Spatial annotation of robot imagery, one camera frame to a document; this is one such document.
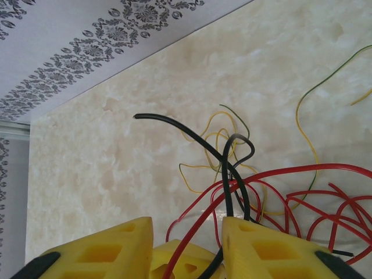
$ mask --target yellow plastic part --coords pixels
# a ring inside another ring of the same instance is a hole
[[[149,279],[162,279],[170,257],[176,250],[180,240],[175,239],[152,251],[152,261]],[[195,279],[208,267],[215,257],[214,253],[209,252],[195,244],[189,243],[174,267],[171,279]],[[221,266],[212,275],[212,279],[224,279],[224,266]]]
[[[228,279],[338,279],[314,254],[312,242],[235,217],[222,224]]]
[[[152,219],[134,219],[46,251],[61,256],[40,279],[147,279],[152,245]]]

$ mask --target beige marble wall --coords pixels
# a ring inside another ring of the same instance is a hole
[[[372,43],[371,11],[370,0],[256,0],[40,117],[31,126],[27,259],[138,216],[153,217],[160,244],[167,226],[196,198],[184,186],[178,163],[205,163],[202,148],[167,124],[134,120],[135,113],[165,114],[201,131],[223,103],[250,126],[257,149],[251,164],[259,171],[313,163],[295,126],[295,105]],[[358,56],[301,108],[301,124],[321,162],[372,169],[372,96],[349,105],[372,87],[371,61],[372,50]],[[227,124],[219,117],[211,130]],[[197,189],[213,179],[208,171],[186,175]],[[311,178],[269,181],[286,193],[306,188]],[[350,195],[372,193],[372,183],[357,174],[324,171],[316,187],[328,181]],[[270,198],[270,207],[280,210]],[[325,210],[337,205],[309,200]],[[207,204],[172,237],[182,237]],[[296,214],[304,229],[317,217],[303,209]],[[194,242],[215,251],[211,228],[209,220]],[[341,229],[339,235],[346,249],[364,247]],[[369,256],[356,267],[365,272],[371,261]]]

